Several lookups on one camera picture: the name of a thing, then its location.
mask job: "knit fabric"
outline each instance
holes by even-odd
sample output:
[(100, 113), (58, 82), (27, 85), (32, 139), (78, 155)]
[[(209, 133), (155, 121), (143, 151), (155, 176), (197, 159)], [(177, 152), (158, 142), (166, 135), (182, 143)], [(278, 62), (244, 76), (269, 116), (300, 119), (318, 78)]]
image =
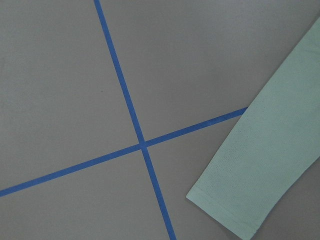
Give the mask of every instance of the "knit fabric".
[(320, 19), (245, 111), (187, 198), (243, 240), (320, 156)]

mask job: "blue line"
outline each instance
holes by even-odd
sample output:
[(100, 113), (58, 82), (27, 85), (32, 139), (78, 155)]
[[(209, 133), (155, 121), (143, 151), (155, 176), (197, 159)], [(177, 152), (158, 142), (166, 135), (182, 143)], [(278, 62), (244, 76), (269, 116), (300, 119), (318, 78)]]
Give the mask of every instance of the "blue line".
[(170, 132), (168, 134), (165, 134), (165, 135), (150, 139), (150, 140), (146, 141), (145, 144), (146, 144), (147, 147), (150, 147), (152, 145), (159, 144), (159, 143), (162, 143), (162, 142), (170, 140), (170, 139), (174, 139), (176, 137), (179, 137), (179, 136), (182, 136), (182, 135), (197, 131), (199, 129), (203, 129), (203, 128), (212, 126), (214, 124), (218, 124), (218, 123), (221, 123), (223, 121), (226, 121), (226, 120), (241, 116), (246, 110), (247, 110), (247, 107), (239, 109), (239, 110), (236, 110), (236, 111), (233, 111), (233, 112), (230, 112), (230, 113), (227, 113), (227, 114), (224, 114), (224, 115), (221, 115), (221, 116), (218, 116), (218, 117), (215, 117), (215, 118), (212, 118), (212, 119), (207, 120), (207, 121), (203, 121), (203, 122), (197, 123), (197, 124), (192, 125), (192, 126), (185, 127), (183, 129), (180, 129), (180, 130), (177, 130), (177, 131)]
[[(221, 122), (229, 120), (231, 118), (238, 117), (238, 116), (242, 115), (245, 112), (246, 109), (247, 109), (247, 107), (239, 109), (237, 111), (233, 111), (233, 112), (227, 113), (227, 114), (222, 115), (222, 116), (218, 116), (218, 117), (212, 118), (212, 119), (207, 120), (207, 121), (203, 121), (203, 122), (197, 123), (197, 124), (192, 125), (192, 126), (185, 127), (183, 129), (180, 129), (180, 130), (177, 130), (177, 131), (174, 131), (174, 132), (171, 132), (171, 133), (168, 133), (168, 134), (156, 137), (156, 138), (153, 138), (151, 140), (146, 141), (145, 142), (145, 146), (146, 147), (150, 147), (150, 146), (162, 143), (164, 141), (167, 141), (167, 140), (170, 140), (170, 139), (174, 139), (174, 138), (177, 138), (179, 136), (182, 136), (182, 135), (197, 131), (199, 129), (203, 129), (203, 128), (209, 127), (211, 125), (214, 125), (214, 124), (217, 124), (217, 123), (221, 123)], [(82, 169), (89, 168), (91, 166), (106, 162), (106, 161), (111, 160), (111, 159), (115, 159), (117, 157), (129, 154), (129, 153), (133, 153), (133, 152), (138, 151), (138, 150), (140, 150), (140, 145), (139, 144), (133, 145), (133, 146), (129, 146), (127, 148), (124, 148), (124, 149), (109, 153), (109, 154), (104, 155), (104, 156), (97, 157), (97, 158), (92, 159), (92, 160), (85, 161), (83, 163), (80, 163), (80, 164), (77, 164), (77, 165), (74, 165), (74, 166), (71, 166), (71, 167), (56, 171), (54, 173), (38, 177), (36, 179), (30, 180), (30, 181), (27, 181), (27, 182), (23, 182), (23, 183), (20, 183), (18, 185), (15, 185), (15, 186), (8, 187), (6, 189), (0, 190), (0, 197), (3, 197), (5, 195), (18, 192), (18, 191), (23, 190), (23, 189), (30, 188), (30, 187), (38, 185), (38, 184), (45, 183), (47, 181), (50, 181), (50, 180), (53, 180), (53, 179), (56, 179), (56, 178), (59, 178), (59, 177), (74, 173), (74, 172), (77, 172), (77, 171), (82, 170)], [(152, 173), (152, 171), (154, 172), (154, 170), (153, 170), (153, 166), (152, 166), (151, 160), (149, 160), (150, 157), (148, 157), (149, 153), (148, 152), (147, 153), (142, 152), (142, 154), (145, 154), (147, 156), (147, 157), (145, 157), (145, 158), (147, 158), (146, 165), (150, 166), (149, 168), (151, 169), (151, 171), (150, 171), (151, 173), (149, 172), (149, 174), (151, 174), (152, 176), (155, 176), (156, 174)], [(152, 185), (156, 185), (157, 186), (157, 185), (159, 185), (159, 183), (158, 183), (158, 181), (155, 181), (155, 182), (152, 182)]]
[(140, 145), (140, 148), (141, 148), (141, 151), (142, 151), (142, 154), (143, 154), (143, 158), (144, 158), (144, 161), (145, 161), (146, 168), (148, 170), (148, 173), (149, 173), (149, 176), (150, 176), (150, 179), (151, 179), (151, 183), (152, 183), (152, 186), (153, 186), (153, 189), (154, 189), (154, 193), (155, 193), (156, 199), (158, 201), (158, 204), (159, 204), (159, 207), (160, 207), (160, 210), (161, 210), (161, 214), (162, 214), (162, 217), (163, 217), (163, 220), (164, 220), (164, 224), (165, 224), (166, 230), (168, 232), (170, 240), (176, 240), (177, 238), (176, 238), (176, 235), (175, 235), (175, 231), (174, 231), (174, 228), (172, 226), (172, 223), (171, 223), (171, 220), (170, 220), (170, 217), (169, 217), (169, 214), (168, 214), (168, 210), (167, 210), (167, 207), (166, 207), (166, 204), (165, 204), (165, 201), (164, 201), (164, 197), (163, 197), (163, 195), (161, 193), (159, 182), (158, 182), (154, 167), (153, 167), (152, 162), (151, 162), (151, 158), (150, 158), (150, 155), (149, 155), (146, 143), (145, 143), (145, 139), (144, 139), (144, 136), (143, 136), (143, 133), (142, 133), (139, 121), (138, 121), (138, 117), (137, 117), (133, 102), (132, 102), (131, 97), (130, 97), (130, 93), (129, 93), (129, 90), (128, 90), (128, 87), (127, 87), (127, 84), (126, 84), (126, 81), (125, 81), (125, 77), (124, 77), (123, 72), (122, 72), (121, 67), (120, 67), (120, 63), (119, 63), (119, 60), (118, 60), (118, 57), (117, 57), (117, 53), (116, 53), (114, 44), (113, 44), (112, 39), (111, 39), (111, 35), (110, 35), (109, 29), (108, 29), (108, 25), (107, 25), (103, 10), (101, 8), (100, 1), (99, 0), (94, 0), (94, 4), (95, 4), (95, 8), (96, 8), (97, 14), (98, 14), (99, 19), (100, 19), (100, 23), (101, 23), (101, 27), (102, 27), (102, 30), (103, 30), (103, 34), (104, 34), (106, 43), (108, 45), (108, 48), (109, 48), (109, 51), (110, 51), (110, 54), (111, 54), (111, 58), (112, 58), (113, 65), (114, 65), (114, 68), (115, 68), (115, 71), (116, 71), (116, 75), (117, 75), (117, 77), (119, 79), (119, 83), (120, 83), (120, 86), (121, 86), (121, 89), (122, 89), (122, 92), (123, 92), (123, 96), (124, 96), (126, 105), (128, 107), (128, 110), (129, 110), (129, 113), (130, 113), (130, 116), (131, 116), (131, 120), (132, 120), (132, 123), (133, 123), (133, 126), (134, 126), (134, 130), (135, 130), (136, 136), (137, 136), (138, 141), (139, 141), (139, 145)]
[(130, 117), (131, 117), (131, 120), (132, 120), (132, 123), (134, 126), (136, 136), (138, 138), (139, 143), (143, 143), (145, 141), (145, 139), (144, 139), (144, 136), (141, 131), (141, 127), (140, 127), (138, 117), (137, 117), (137, 114), (136, 114), (136, 111), (134, 108), (134, 104), (133, 104), (131, 97), (130, 97), (130, 93), (129, 93), (129, 90), (128, 90), (128, 87), (127, 87), (127, 84), (125, 81), (124, 74), (123, 74), (121, 67), (120, 67), (118, 56), (117, 56), (114, 44), (111, 39), (111, 35), (110, 35), (109, 28), (108, 28), (108, 25), (107, 25), (107, 22), (105, 19), (105, 15), (102, 11), (100, 1), (94, 0), (94, 4), (95, 4), (95, 8), (96, 8), (96, 11), (97, 11), (99, 19), (100, 19), (101, 27), (102, 27), (103, 34), (104, 34), (104, 37), (106, 40), (106, 44), (109, 48), (109, 52), (110, 52), (110, 55), (111, 55), (111, 58), (113, 61), (114, 69), (115, 69), (116, 75), (119, 79), (119, 83), (120, 83), (120, 86), (122, 89), (122, 93), (124, 95), (125, 103), (128, 107), (129, 113), (130, 113)]
[(148, 149), (146, 147), (142, 147), (141, 151), (142, 151), (142, 154), (143, 154), (143, 158), (144, 158), (144, 161), (145, 161), (146, 168), (148, 169), (148, 173), (149, 173), (149, 176), (150, 176), (150, 179), (151, 179), (151, 183), (152, 183), (152, 186), (153, 186), (153, 189), (154, 189), (154, 192), (155, 192), (155, 196), (156, 196), (156, 199), (157, 199), (159, 207), (160, 207), (160, 211), (161, 211), (161, 214), (162, 214), (162, 217), (163, 217), (163, 220), (164, 220), (164, 224), (165, 224), (166, 230), (168, 232), (169, 238), (170, 238), (170, 240), (176, 240), (177, 238), (176, 238), (176, 235), (175, 235), (175, 231), (174, 231), (174, 229), (172, 227), (172, 223), (171, 223), (171, 220), (170, 220), (170, 217), (169, 217), (169, 213), (168, 213), (168, 210), (167, 210), (167, 207), (166, 207), (166, 204), (165, 204), (164, 197), (163, 197), (163, 195), (161, 193), (159, 182), (158, 182), (158, 179), (157, 179), (157, 176), (156, 176), (156, 172), (155, 172), (154, 166), (152, 164)]
[(89, 168), (91, 166), (106, 162), (106, 161), (111, 160), (111, 159), (118, 158), (120, 156), (129, 154), (129, 153), (133, 153), (133, 152), (138, 151), (138, 150), (140, 150), (140, 146), (138, 144), (137, 145), (133, 145), (133, 146), (129, 146), (129, 147), (126, 147), (124, 149), (109, 153), (107, 155), (100, 156), (100, 157), (94, 158), (92, 160), (88, 160), (88, 161), (82, 162), (80, 164), (77, 164), (77, 165), (74, 165), (74, 166), (70, 166), (70, 167), (67, 167), (65, 169), (50, 173), (48, 175), (41, 176), (41, 177), (35, 178), (33, 180), (20, 183), (18, 185), (8, 187), (6, 189), (0, 190), (0, 197), (3, 197), (5, 195), (21, 191), (23, 189), (30, 188), (30, 187), (38, 185), (38, 184), (42, 184), (42, 183), (48, 182), (48, 181), (53, 180), (53, 179), (60, 178), (62, 176), (77, 172), (77, 171), (82, 170), (82, 169)]

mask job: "gray surface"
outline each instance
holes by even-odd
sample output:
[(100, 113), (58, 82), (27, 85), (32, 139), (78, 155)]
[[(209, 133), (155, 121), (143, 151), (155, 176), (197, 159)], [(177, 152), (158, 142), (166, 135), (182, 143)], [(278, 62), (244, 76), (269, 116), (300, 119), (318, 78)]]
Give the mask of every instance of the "gray surface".
[[(145, 138), (250, 104), (319, 0), (102, 0)], [(135, 145), (92, 1), (0, 1), (0, 188)], [(238, 238), (185, 199), (236, 119), (149, 148), (179, 240)], [(320, 239), (317, 161), (254, 240)], [(139, 152), (0, 198), (0, 239), (167, 240)]]
[(4, 196), (0, 204), (2, 240), (167, 238), (140, 152)]
[(0, 33), (1, 189), (138, 142), (92, 2), (2, 1)]

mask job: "mint green shirt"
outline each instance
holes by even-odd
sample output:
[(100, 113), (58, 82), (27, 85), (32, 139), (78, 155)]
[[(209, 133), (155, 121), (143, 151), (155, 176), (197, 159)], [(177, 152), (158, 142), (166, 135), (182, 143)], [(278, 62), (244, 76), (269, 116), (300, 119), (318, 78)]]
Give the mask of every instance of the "mint green shirt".
[(320, 19), (258, 94), (187, 198), (249, 240), (320, 156)]

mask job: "blue tape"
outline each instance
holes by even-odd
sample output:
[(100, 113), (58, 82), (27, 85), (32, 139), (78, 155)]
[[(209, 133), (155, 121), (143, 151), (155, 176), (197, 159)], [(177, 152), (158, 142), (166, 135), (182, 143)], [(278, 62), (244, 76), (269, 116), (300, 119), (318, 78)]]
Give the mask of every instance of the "blue tape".
[(108, 25), (107, 25), (107, 22), (105, 19), (104, 12), (102, 11), (100, 1), (94, 0), (94, 4), (95, 4), (96, 12), (98, 13), (98, 17), (99, 17), (99, 20), (101, 23), (101, 27), (102, 27), (102, 31), (103, 31), (103, 34), (104, 34), (104, 37), (106, 40), (106, 44), (109, 48), (109, 52), (110, 52), (110, 55), (112, 58), (114, 69), (115, 69), (116, 75), (119, 79), (119, 83), (120, 83), (121, 90), (122, 90), (122, 93), (123, 93), (123, 96), (125, 99), (125, 103), (128, 107), (129, 113), (130, 113), (130, 117), (131, 117), (131, 120), (133, 123), (133, 127), (135, 130), (136, 136), (138, 138), (139, 143), (144, 143), (145, 142), (144, 136), (141, 131), (141, 127), (140, 127), (138, 117), (137, 117), (137, 114), (136, 114), (136, 111), (134, 108), (134, 104), (133, 104), (131, 97), (130, 97), (130, 93), (129, 93), (129, 90), (128, 90), (128, 87), (127, 87), (127, 84), (125, 81), (124, 74), (123, 74), (122, 69), (120, 67), (118, 56), (117, 56), (114, 44), (111, 39), (109, 28), (108, 28)]
[[(246, 109), (247, 109), (247, 107), (239, 109), (237, 111), (233, 111), (233, 112), (227, 113), (227, 114), (222, 115), (222, 116), (218, 116), (218, 117), (212, 118), (212, 119), (207, 120), (207, 121), (203, 121), (203, 122), (197, 123), (197, 124), (192, 125), (192, 126), (185, 127), (183, 129), (180, 129), (180, 130), (177, 130), (177, 131), (174, 131), (174, 132), (171, 132), (171, 133), (168, 133), (168, 134), (156, 137), (156, 138), (153, 138), (151, 140), (146, 141), (145, 142), (145, 146), (143, 146), (143, 148), (150, 147), (152, 145), (156, 145), (156, 144), (162, 143), (164, 141), (167, 141), (167, 140), (170, 140), (170, 139), (174, 139), (176, 137), (179, 137), (179, 136), (194, 132), (194, 131), (199, 130), (199, 129), (203, 129), (203, 128), (209, 127), (211, 125), (214, 125), (214, 124), (229, 120), (231, 118), (238, 117), (238, 116), (242, 115), (245, 112)], [(129, 146), (127, 148), (124, 148), (124, 149), (109, 153), (109, 154), (104, 155), (104, 156), (97, 157), (97, 158), (92, 159), (92, 160), (85, 161), (83, 163), (80, 163), (80, 164), (77, 164), (77, 165), (74, 165), (74, 166), (71, 166), (71, 167), (56, 171), (54, 173), (51, 173), (51, 174), (48, 174), (48, 175), (45, 175), (45, 176), (41, 176), (41, 177), (38, 177), (38, 178), (30, 180), (30, 181), (23, 182), (23, 183), (20, 183), (18, 185), (15, 185), (15, 186), (8, 187), (6, 189), (0, 190), (0, 197), (3, 197), (5, 195), (18, 192), (18, 191), (23, 190), (23, 189), (30, 188), (30, 187), (38, 185), (38, 184), (42, 184), (44, 182), (47, 182), (47, 181), (50, 181), (50, 180), (53, 180), (53, 179), (56, 179), (56, 178), (59, 178), (59, 177), (74, 173), (74, 172), (77, 172), (77, 171), (82, 170), (82, 169), (89, 168), (91, 166), (106, 162), (106, 161), (111, 160), (111, 159), (115, 159), (115, 158), (121, 157), (121, 156), (129, 154), (129, 153), (136, 152), (136, 151), (138, 151), (140, 149), (141, 148), (140, 148), (139, 144), (133, 145), (133, 146)]]
[(159, 204), (159, 207), (160, 207), (160, 210), (161, 210), (161, 214), (162, 214), (162, 217), (163, 217), (163, 220), (164, 220), (164, 224), (165, 224), (166, 230), (168, 232), (170, 240), (176, 240), (177, 238), (176, 238), (176, 235), (175, 235), (175, 231), (174, 231), (174, 228), (173, 228), (172, 223), (170, 221), (169, 213), (168, 213), (168, 210), (167, 210), (163, 195), (161, 193), (159, 182), (158, 182), (154, 167), (153, 167), (152, 162), (151, 162), (151, 158), (150, 158), (150, 155), (149, 155), (146, 143), (145, 143), (145, 139), (144, 139), (144, 136), (143, 136), (143, 133), (142, 133), (139, 121), (138, 121), (138, 117), (137, 117), (133, 102), (132, 102), (131, 97), (130, 97), (130, 93), (129, 93), (129, 90), (128, 90), (128, 87), (127, 87), (127, 84), (126, 84), (126, 81), (125, 81), (125, 77), (124, 77), (123, 72), (122, 72), (121, 67), (120, 67), (120, 63), (119, 63), (119, 60), (118, 60), (118, 57), (117, 57), (117, 53), (116, 53), (114, 44), (113, 44), (112, 39), (111, 39), (109, 28), (108, 28), (108, 25), (107, 25), (103, 10), (101, 8), (100, 1), (99, 0), (94, 0), (94, 4), (95, 4), (95, 8), (96, 8), (97, 14), (98, 14), (99, 19), (100, 19), (100, 23), (101, 23), (101, 27), (102, 27), (102, 30), (103, 30), (103, 34), (104, 34), (106, 43), (108, 45), (108, 48), (109, 48), (109, 51), (110, 51), (110, 54), (111, 54), (111, 58), (112, 58), (113, 65), (114, 65), (114, 68), (115, 68), (115, 71), (116, 71), (116, 75), (117, 75), (117, 77), (119, 79), (119, 83), (120, 83), (120, 86), (121, 86), (121, 89), (122, 89), (122, 92), (123, 92), (123, 96), (124, 96), (126, 105), (128, 107), (128, 110), (129, 110), (129, 113), (130, 113), (130, 116), (131, 116), (131, 120), (132, 120), (132, 123), (133, 123), (133, 126), (134, 126), (134, 130), (135, 130), (136, 136), (137, 136), (138, 141), (139, 141), (139, 145), (140, 145), (140, 148), (141, 148), (141, 151), (142, 151), (142, 154), (143, 154), (143, 158), (144, 158), (144, 161), (145, 161), (146, 168), (148, 170), (148, 173), (149, 173), (149, 176), (150, 176), (150, 179), (151, 179), (151, 183), (152, 183), (152, 186), (153, 186), (153, 189), (154, 189), (154, 193), (155, 193), (156, 199), (158, 201), (158, 204)]
[(180, 130), (177, 130), (177, 131), (173, 131), (173, 132), (168, 133), (166, 135), (162, 135), (162, 136), (150, 139), (150, 140), (146, 141), (145, 144), (146, 144), (147, 147), (150, 147), (152, 145), (155, 145), (155, 144), (158, 144), (158, 143), (162, 143), (162, 142), (170, 140), (170, 139), (174, 139), (176, 137), (179, 137), (179, 136), (182, 136), (182, 135), (197, 131), (199, 129), (203, 129), (203, 128), (212, 126), (214, 124), (218, 124), (218, 123), (221, 123), (223, 121), (226, 121), (226, 120), (241, 116), (246, 110), (247, 110), (247, 107), (239, 109), (239, 110), (236, 110), (236, 111), (233, 111), (233, 112), (230, 112), (230, 113), (227, 113), (227, 114), (224, 114), (224, 115), (221, 115), (221, 116), (218, 116), (218, 117), (215, 117), (215, 118), (212, 118), (212, 119), (207, 120), (207, 121), (203, 121), (203, 122), (197, 123), (197, 124), (192, 125), (192, 126), (185, 127), (183, 129), (180, 129)]
[(139, 144), (133, 145), (133, 146), (129, 146), (129, 147), (126, 147), (124, 149), (109, 153), (107, 155), (100, 156), (100, 157), (94, 158), (92, 160), (88, 160), (88, 161), (79, 163), (77, 165), (70, 166), (70, 167), (67, 167), (65, 169), (50, 173), (48, 175), (41, 176), (41, 177), (35, 178), (33, 180), (20, 183), (18, 185), (8, 187), (6, 189), (0, 190), (0, 197), (3, 197), (5, 195), (21, 191), (23, 189), (30, 188), (30, 187), (38, 185), (38, 184), (42, 184), (42, 183), (48, 182), (48, 181), (53, 180), (53, 179), (60, 178), (62, 176), (77, 172), (77, 171), (82, 170), (82, 169), (89, 168), (91, 166), (106, 162), (106, 161), (111, 160), (111, 159), (118, 158), (120, 156), (129, 154), (129, 153), (133, 153), (133, 152), (138, 151), (138, 150), (140, 150), (140, 145)]

